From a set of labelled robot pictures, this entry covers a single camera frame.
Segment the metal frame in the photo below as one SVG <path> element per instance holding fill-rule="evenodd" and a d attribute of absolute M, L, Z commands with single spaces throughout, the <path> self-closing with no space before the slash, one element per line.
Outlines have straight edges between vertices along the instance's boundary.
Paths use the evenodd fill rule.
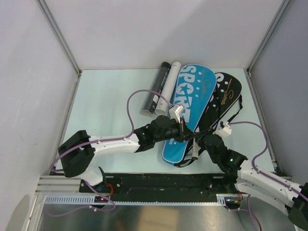
<path fill-rule="evenodd" d="M 171 206 L 226 206 L 225 197 L 219 194 L 216 195 L 217 202 L 198 202 L 198 203 L 161 203 L 161 202 L 122 202 L 122 201 L 113 201 L 117 206 L 118 205 L 171 205 Z M 48 195 L 45 200 L 45 204 L 55 204 L 55 205 L 105 205 L 106 203 L 96 203 L 95 195 Z"/>
<path fill-rule="evenodd" d="M 271 141 L 271 138 L 270 138 L 270 135 L 269 135 L 269 130 L 268 130 L 268 126 L 267 126 L 267 123 L 266 123 L 266 120 L 265 120 L 265 117 L 264 117 L 264 112 L 262 110 L 260 100 L 259 100 L 259 97 L 258 97 L 257 92 L 256 92 L 256 88 L 255 88 L 253 81 L 251 79 L 251 73 L 248 73 L 248 71 L 246 70 L 245 75 L 246 75 L 246 79 L 247 79 L 247 83 L 248 83 L 248 86 L 249 86 L 250 93 L 251 93 L 253 101 L 254 101 L 255 108 L 257 110 L 257 115 L 258 115 L 258 118 L 260 120 L 260 124 L 265 129 L 265 131 L 268 133 L 269 154 L 270 154 L 270 157 L 272 159 L 274 169 L 276 170 L 277 173 L 281 173 L 281 170 L 280 170 L 281 168 L 280 168 L 279 164 L 277 163 L 276 154 L 275 154 L 275 151 L 274 151 L 274 148 L 273 148 L 273 145 L 272 145 L 272 141 Z"/>
<path fill-rule="evenodd" d="M 258 61 L 258 59 L 260 58 L 261 54 L 263 53 L 265 47 L 267 46 L 270 38 L 272 37 L 274 31 L 276 30 L 279 22 L 281 21 L 281 19 L 283 18 L 283 16 L 285 15 L 285 13 L 287 12 L 287 10 L 289 9 L 291 3 L 294 0 L 284 0 L 279 8 L 279 10 L 277 11 L 269 29 L 266 32 L 265 37 L 263 38 L 257 52 L 255 53 L 252 61 L 250 62 L 247 72 L 246 72 L 246 78 L 247 78 L 247 82 L 248 82 L 248 86 L 250 88 L 250 92 L 253 96 L 253 100 L 254 100 L 254 104 L 255 107 L 257 109 L 257 114 L 260 120 L 261 125 L 266 129 L 266 131 L 268 131 L 267 129 L 267 124 L 266 121 L 264 119 L 264 113 L 263 110 L 261 108 L 260 102 L 258 100 L 258 96 L 256 93 L 256 89 L 255 86 L 253 84 L 253 81 L 251 79 L 251 70 L 254 68 L 256 62 Z M 64 53 L 66 54 L 69 62 L 71 63 L 74 71 L 76 72 L 76 74 L 78 75 L 78 77 L 80 77 L 81 75 L 81 70 L 78 67 L 76 60 L 71 52 L 71 50 L 69 49 L 69 46 L 67 44 L 67 42 L 65 41 L 52 13 L 50 12 L 48 5 L 46 4 L 45 0 L 36 0 L 38 6 L 40 7 L 43 15 L 45 16 L 48 24 L 51 27 L 51 30 L 53 31 L 55 37 L 57 38 L 60 46 L 62 47 Z M 76 79 L 76 82 L 74 84 L 74 89 L 72 92 L 72 95 L 70 97 L 70 102 L 65 114 L 65 118 L 63 121 L 63 125 L 61 128 L 61 132 L 59 135 L 59 139 L 57 141 L 57 146 L 59 146 L 63 139 L 64 139 L 64 131 L 67 127 L 68 124 L 68 120 L 70 117 L 70 113 L 73 107 L 73 103 L 75 100 L 75 96 L 77 93 L 77 89 L 78 89 L 78 85 L 79 85 L 79 78 Z M 275 153 L 274 153 L 274 149 L 272 147 L 272 144 L 270 142 L 269 144 L 269 151 L 273 160 L 273 164 L 275 165 L 276 163 L 276 158 L 275 158 Z M 54 151 L 53 153 L 53 159 L 52 161 L 55 159 L 55 156 L 57 155 L 57 149 Z M 38 183 L 38 187 L 35 193 L 35 198 L 33 200 L 32 203 L 32 210 L 29 212 L 28 215 L 28 219 L 25 221 L 23 230 L 24 231 L 36 231 L 37 228 L 39 227 L 39 221 L 40 221 L 40 217 L 41 217 L 41 213 L 43 212 L 43 206 L 45 203 L 46 198 L 48 198 L 48 195 L 50 197 L 59 197 L 61 195 L 70 195 L 72 197 L 82 197 L 82 196 L 95 196 L 95 194 L 93 193 L 79 193 L 79 186 L 80 186 L 80 179 L 68 179 L 65 178 L 64 176 L 41 176 L 39 183 Z M 224 205 L 224 200 L 223 197 L 224 196 L 233 196 L 232 194 L 217 194 L 217 198 L 218 198 L 218 204 L 219 205 Z"/>
<path fill-rule="evenodd" d="M 39 8 L 41 9 L 43 15 L 45 16 L 51 30 L 53 31 L 53 34 L 55 35 L 55 37 L 57 38 L 60 46 L 62 47 L 64 53 L 66 54 L 69 62 L 71 63 L 73 69 L 75 70 L 76 74 L 79 76 L 81 73 L 80 68 L 77 65 L 77 62 L 71 52 L 71 50 L 69 49 L 67 42 L 65 41 L 52 13 L 50 12 L 45 0 L 36 0 L 36 2 L 38 3 Z"/>
<path fill-rule="evenodd" d="M 274 32 L 276 31 L 277 26 L 281 22 L 282 18 L 284 17 L 285 13 L 288 11 L 291 4 L 294 0 L 283 0 L 282 4 L 280 5 L 279 10 L 277 11 L 273 21 L 271 22 L 265 37 L 263 38 L 260 46 L 258 47 L 254 57 L 252 58 L 250 64 L 248 65 L 248 71 L 251 72 L 252 69 L 255 67 L 256 62 L 260 58 L 261 54 L 263 53 L 265 47 L 267 46 L 268 42 L 270 41 L 271 37 L 273 36 Z"/>
<path fill-rule="evenodd" d="M 72 94 L 70 96 L 70 101 L 68 103 L 68 107 L 67 107 L 66 112 L 65 112 L 65 117 L 64 117 L 64 120 L 63 120 L 63 123 L 62 123 L 62 126 L 61 126 L 61 130 L 60 130 L 59 138 L 57 140 L 56 147 L 53 151 L 53 156 L 52 156 L 50 165 L 55 160 L 55 158 L 58 154 L 58 147 L 63 143 L 63 139 L 64 139 L 64 135 L 65 135 L 64 131 L 66 131 L 68 121 L 69 121 L 69 118 L 70 118 L 71 113 L 72 113 L 72 108 L 73 108 L 73 105 L 74 105 L 74 101 L 75 101 L 75 97 L 76 97 L 76 94 L 77 94 L 79 83 L 80 83 L 80 77 L 78 77 L 76 79 L 75 83 L 74 83 L 73 91 L 72 91 Z"/>

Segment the bag strap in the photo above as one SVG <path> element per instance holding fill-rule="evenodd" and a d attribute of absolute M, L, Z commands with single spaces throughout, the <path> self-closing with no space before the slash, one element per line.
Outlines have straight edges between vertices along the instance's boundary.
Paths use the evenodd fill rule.
<path fill-rule="evenodd" d="M 200 149 L 198 151 L 198 156 L 200 156 L 203 151 L 204 151 L 203 149 Z M 194 161 L 195 160 L 193 160 L 193 159 L 182 160 L 181 162 L 174 164 L 174 166 L 175 167 L 186 167 L 188 165 L 191 165 Z"/>
<path fill-rule="evenodd" d="M 237 113 L 235 113 L 233 116 L 230 117 L 230 119 L 228 119 L 228 122 L 230 123 L 238 114 L 239 112 L 242 110 L 243 108 L 243 98 L 242 98 L 242 95 L 239 96 L 239 99 L 238 99 L 238 102 L 239 102 L 239 110 L 237 111 Z M 205 151 L 205 149 L 200 149 L 199 152 L 198 152 L 198 156 L 201 155 L 201 153 Z M 186 167 L 188 165 L 191 165 L 195 160 L 193 159 L 187 159 L 187 160 L 182 160 L 181 162 L 179 163 L 176 163 L 174 164 L 175 167 Z"/>
<path fill-rule="evenodd" d="M 230 119 L 228 119 L 228 122 L 229 122 L 229 123 L 239 114 L 239 112 L 240 112 L 240 111 L 242 110 L 242 108 L 243 108 L 243 98 L 242 98 L 242 95 L 240 95 L 238 101 L 239 101 L 239 107 L 240 107 L 240 109 L 237 111 L 237 113 L 235 113 L 233 116 L 231 116 Z"/>

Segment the white wall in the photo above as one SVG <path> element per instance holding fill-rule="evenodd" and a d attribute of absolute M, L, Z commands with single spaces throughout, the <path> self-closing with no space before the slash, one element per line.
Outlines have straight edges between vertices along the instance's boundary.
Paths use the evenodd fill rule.
<path fill-rule="evenodd" d="M 46 0 L 81 69 L 248 67 L 282 0 Z"/>
<path fill-rule="evenodd" d="M 19 231 L 76 75 L 34 0 L 0 2 L 0 230 Z"/>
<path fill-rule="evenodd" d="M 252 71 L 285 174 L 308 182 L 308 1 L 292 3 Z"/>

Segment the purple cable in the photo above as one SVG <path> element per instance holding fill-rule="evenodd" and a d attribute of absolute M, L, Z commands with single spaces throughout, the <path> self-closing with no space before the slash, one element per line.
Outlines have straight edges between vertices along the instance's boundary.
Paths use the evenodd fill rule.
<path fill-rule="evenodd" d="M 226 205 L 226 208 L 227 208 L 228 211 L 230 211 L 230 212 L 245 211 L 245 212 L 248 212 L 248 213 L 249 213 L 249 210 L 248 210 L 248 209 L 245 209 L 245 208 L 229 209 L 227 205 Z M 257 229 L 256 226 L 254 225 L 252 218 L 254 218 L 254 219 L 256 220 L 256 222 L 258 223 L 258 226 L 259 226 L 259 228 L 260 228 L 260 231 L 262 231 L 261 223 L 260 223 L 259 219 L 256 217 L 256 215 L 255 215 L 253 212 L 251 212 L 251 214 L 249 213 L 249 215 L 250 215 L 250 219 L 251 219 L 251 222 L 252 222 L 252 224 L 253 224 L 253 226 L 254 226 L 255 231 L 258 231 L 258 229 Z"/>
<path fill-rule="evenodd" d="M 139 92 L 150 92 L 150 93 L 154 93 L 156 95 L 158 95 L 159 97 L 161 97 L 163 100 L 165 100 L 169 106 L 172 106 L 173 104 L 170 103 L 164 96 L 162 96 L 161 94 L 159 94 L 158 92 L 156 91 L 153 91 L 153 90 L 137 90 L 135 91 L 134 93 L 132 93 L 129 98 L 127 99 L 127 103 L 126 103 L 126 111 L 127 111 L 127 115 L 128 115 L 128 118 L 129 118 L 129 121 L 130 121 L 130 124 L 131 124 L 131 132 L 125 136 L 125 137 L 118 137 L 118 138 L 109 138 L 109 139 L 102 139 L 102 140 L 96 140 L 96 141 L 89 141 L 89 142 L 85 142 L 85 143 L 81 143 L 79 145 L 76 145 L 75 147 L 72 147 L 70 148 L 69 150 L 66 150 L 64 153 L 62 153 L 61 155 L 59 155 L 52 163 L 51 163 L 51 166 L 50 166 L 50 170 L 51 172 L 61 172 L 63 171 L 63 169 L 53 169 L 54 165 L 61 159 L 63 158 L 64 156 L 66 156 L 67 154 L 69 154 L 70 152 L 78 149 L 78 148 L 81 148 L 83 146 L 86 146 L 86 145 L 89 145 L 89 144 L 93 144 L 93 143 L 97 143 L 98 141 L 100 142 L 108 142 L 108 141 L 120 141 L 122 140 L 123 138 L 128 138 L 130 137 L 133 133 L 134 133 L 134 130 L 135 130 L 135 127 L 134 127 L 134 123 L 133 123 L 133 120 L 130 116 L 130 113 L 129 113 L 129 101 L 130 99 L 137 93 Z"/>
<path fill-rule="evenodd" d="M 270 176 L 270 175 L 268 175 L 268 174 L 266 174 L 266 173 L 260 171 L 260 170 L 256 167 L 256 164 L 255 164 L 256 159 L 257 159 L 258 157 L 260 157 L 261 155 L 263 155 L 264 152 L 265 152 L 265 151 L 267 150 L 267 148 L 269 147 L 269 138 L 268 138 L 268 136 L 267 136 L 267 133 L 266 133 L 266 131 L 265 131 L 259 124 L 256 124 L 256 123 L 254 123 L 254 122 L 249 122 L 249 121 L 233 122 L 233 123 L 229 123 L 229 124 L 230 124 L 230 125 L 235 125 L 235 124 L 252 124 L 252 125 L 255 125 L 255 126 L 257 126 L 258 128 L 260 128 L 260 129 L 262 130 L 262 132 L 263 132 L 266 145 L 265 145 L 264 150 L 263 150 L 260 154 L 256 155 L 256 156 L 252 159 L 252 167 L 254 168 L 255 171 L 257 171 L 257 172 L 260 173 L 261 175 L 263 175 L 263 176 L 265 176 L 265 177 L 267 177 L 267 178 L 269 178 L 269 179 L 271 179 L 271 180 L 273 180 L 273 181 L 275 181 L 275 182 L 281 184 L 282 186 L 284 186 L 285 188 L 287 188 L 287 189 L 289 189 L 289 190 L 292 190 L 293 192 L 295 192 L 296 194 L 298 194 L 299 196 L 301 196 L 302 198 L 304 198 L 304 199 L 308 202 L 308 198 L 307 198 L 306 196 L 304 196 L 301 192 L 299 192 L 298 190 L 296 190 L 296 189 L 290 187 L 290 185 L 288 185 L 288 184 L 286 184 L 286 183 L 284 183 L 284 182 L 282 182 L 282 181 L 280 181 L 280 180 L 278 180 L 278 179 L 276 179 L 276 178 L 274 178 L 274 177 L 272 177 L 272 176 Z"/>
<path fill-rule="evenodd" d="M 48 216 L 50 216 L 50 217 L 59 218 L 59 217 L 64 217 L 64 216 L 66 216 L 66 215 L 69 215 L 69 214 L 71 214 L 71 213 L 74 213 L 75 211 L 80 210 L 80 209 L 84 209 L 84 208 L 89 208 L 89 205 L 80 206 L 80 207 L 78 207 L 78 208 L 75 208 L 75 209 L 73 209 L 73 210 L 71 210 L 71 211 L 69 211 L 69 212 L 62 213 L 62 214 L 56 214 L 56 215 L 55 215 L 55 214 L 51 214 L 47 209 L 45 209 L 45 213 L 46 213 Z"/>
<path fill-rule="evenodd" d="M 96 194 L 99 195 L 100 197 L 102 197 L 102 198 L 104 198 L 105 200 L 107 200 L 108 202 L 110 202 L 110 203 L 113 205 L 113 207 L 112 207 L 112 208 L 109 208 L 109 209 L 101 209 L 101 208 L 92 207 L 92 206 L 90 206 L 90 205 L 85 205 L 85 206 L 80 206 L 80 207 L 78 207 L 78 208 L 75 208 L 75 209 L 73 209 L 73 210 L 71 210 L 71 211 L 69 211 L 69 212 L 62 213 L 62 214 L 57 214 L 57 215 L 51 214 L 47 209 L 45 209 L 46 214 L 47 214 L 48 216 L 50 216 L 50 217 L 53 217 L 53 218 L 59 218 L 59 217 L 64 217 L 64 216 L 66 216 L 66 215 L 69 215 L 69 214 L 71 214 L 71 213 L 77 211 L 77 210 L 84 209 L 84 208 L 92 208 L 92 209 L 94 209 L 94 211 L 98 210 L 98 211 L 103 211 L 103 212 L 112 211 L 112 210 L 114 210 L 114 209 L 116 208 L 116 204 L 115 204 L 112 200 L 110 200 L 108 197 L 106 197 L 106 196 L 104 196 L 103 194 L 101 194 L 101 193 L 99 193 L 98 191 L 96 191 L 88 182 L 85 181 L 85 183 L 87 184 L 87 186 L 88 186 L 94 193 L 96 193 Z"/>
<path fill-rule="evenodd" d="M 249 212 L 249 215 L 250 215 L 251 223 L 252 223 L 252 225 L 254 226 L 255 231 L 257 231 L 257 227 L 256 227 L 256 225 L 254 224 L 254 220 L 252 219 L 253 213 L 252 213 L 252 211 L 251 211 L 251 209 L 250 209 L 250 196 L 251 196 L 251 195 L 249 194 L 248 197 L 247 197 L 248 212 Z"/>

